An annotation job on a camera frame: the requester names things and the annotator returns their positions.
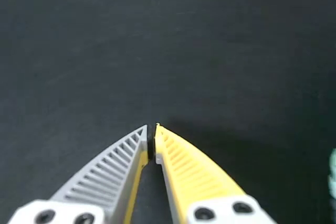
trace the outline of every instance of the gray plastic part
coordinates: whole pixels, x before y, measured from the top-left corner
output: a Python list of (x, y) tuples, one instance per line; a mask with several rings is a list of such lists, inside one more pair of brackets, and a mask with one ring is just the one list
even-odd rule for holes
[(106, 223), (122, 223), (143, 151), (147, 151), (147, 125), (92, 159), (51, 200), (96, 205), (103, 208)]
[(163, 177), (164, 177), (164, 183), (165, 183), (166, 189), (167, 189), (169, 207), (170, 207), (170, 212), (171, 212), (171, 215), (172, 215), (173, 223), (178, 224), (180, 222), (179, 222), (179, 219), (178, 219), (179, 217), (177, 215), (177, 208), (175, 206), (175, 202), (174, 202), (174, 198), (173, 198), (173, 194), (172, 194), (172, 190), (171, 190), (171, 185), (170, 185), (169, 180), (168, 180), (167, 172), (164, 168), (164, 162), (163, 162), (163, 158), (162, 158), (161, 154), (156, 153), (155, 162), (158, 165), (161, 165), (161, 167), (162, 167), (162, 173), (163, 173)]

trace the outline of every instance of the dark gray surface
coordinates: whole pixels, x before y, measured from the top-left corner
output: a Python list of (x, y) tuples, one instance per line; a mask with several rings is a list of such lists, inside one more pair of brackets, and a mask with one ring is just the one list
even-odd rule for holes
[[(279, 223), (327, 223), (335, 0), (0, 2), (3, 219), (159, 121)], [(169, 223), (148, 169), (133, 220)]]

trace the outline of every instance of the screw hole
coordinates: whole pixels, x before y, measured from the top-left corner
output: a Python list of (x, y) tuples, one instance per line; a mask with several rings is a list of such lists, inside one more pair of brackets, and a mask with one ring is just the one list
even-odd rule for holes
[(244, 203), (244, 202), (236, 202), (233, 205), (233, 209), (238, 214), (249, 214), (253, 212), (253, 209), (250, 205)]
[(36, 224), (46, 224), (53, 220), (55, 211), (49, 209), (41, 212), (35, 219)]
[(92, 214), (82, 214), (76, 218), (75, 224), (93, 224), (95, 217)]
[(197, 220), (211, 220), (215, 218), (215, 214), (212, 210), (202, 207), (195, 211), (195, 217)]

